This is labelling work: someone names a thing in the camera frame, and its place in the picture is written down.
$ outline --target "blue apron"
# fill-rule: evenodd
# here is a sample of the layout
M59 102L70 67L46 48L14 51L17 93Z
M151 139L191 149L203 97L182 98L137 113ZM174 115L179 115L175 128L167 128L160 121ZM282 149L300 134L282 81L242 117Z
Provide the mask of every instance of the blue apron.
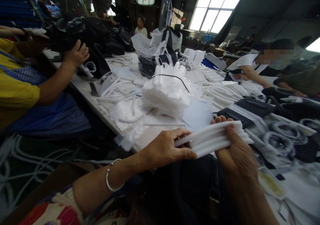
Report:
M0 54L23 64L19 59L0 50ZM9 70L0 65L4 72L19 81L40 85L47 80L31 66ZM59 137L75 134L90 129L90 122L84 112L76 105L72 96L62 92L61 95L48 106L35 105L19 119L10 124L6 130L26 135Z

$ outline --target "white table surface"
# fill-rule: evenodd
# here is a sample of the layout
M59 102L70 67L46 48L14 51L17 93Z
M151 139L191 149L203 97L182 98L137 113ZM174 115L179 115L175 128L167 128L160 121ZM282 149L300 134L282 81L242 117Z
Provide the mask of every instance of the white table surface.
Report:
M45 50L43 54L50 60L54 56L59 55L56 52L52 52L51 50ZM52 65L58 69L61 65L61 62L51 62ZM117 135L121 133L115 122L109 116L108 110L101 105L95 96L91 95L91 89L89 85L89 81L95 81L97 79L89 79L86 76L79 76L76 73L72 77L72 81L70 85L73 89L78 91L83 98L88 102L90 107L92 108L93 112L96 113L100 119L109 126ZM141 135L139 139L136 140L136 144L133 146L133 152L138 152L143 149L146 145L148 145L162 130L170 130L175 129L177 126L150 126L146 129L146 131ZM270 204L272 211L274 212L277 220L281 225L290 224L289 222L285 221L278 213L281 201L273 198L270 195L266 194L266 198Z

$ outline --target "bracelet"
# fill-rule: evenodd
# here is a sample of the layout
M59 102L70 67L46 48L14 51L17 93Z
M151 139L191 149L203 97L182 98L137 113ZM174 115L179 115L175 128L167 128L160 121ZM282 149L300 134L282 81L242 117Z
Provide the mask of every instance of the bracelet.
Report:
M114 160L114 161L110 164L110 167L112 167L112 166L114 165L114 162L115 162L115 161L119 161L119 160L121 160L121 158L117 158L116 160ZM122 186L119 187L118 189L112 189L112 188L110 187L110 185L109 185L109 182L108 182L108 174L109 174L109 171L110 171L110 168L107 169L106 184L107 184L108 189L109 189L111 192L116 192L116 191L120 190L120 189L123 187L124 184L122 184Z

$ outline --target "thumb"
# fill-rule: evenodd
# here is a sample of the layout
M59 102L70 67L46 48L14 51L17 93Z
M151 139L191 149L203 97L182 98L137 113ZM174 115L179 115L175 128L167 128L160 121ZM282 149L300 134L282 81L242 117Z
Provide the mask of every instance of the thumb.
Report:
M227 125L226 134L233 144L242 141L242 138L240 138L240 136L236 133L234 125L232 123Z
M197 159L197 154L190 148L175 148L177 150L178 159Z

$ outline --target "blue container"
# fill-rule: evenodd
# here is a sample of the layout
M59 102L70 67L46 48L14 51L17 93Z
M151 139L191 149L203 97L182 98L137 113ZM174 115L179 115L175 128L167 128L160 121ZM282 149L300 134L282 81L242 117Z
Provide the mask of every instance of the blue container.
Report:
M212 62L210 62L208 59L204 58L202 60L202 64L208 68L214 69L214 70L218 70L217 67L214 66L214 64Z

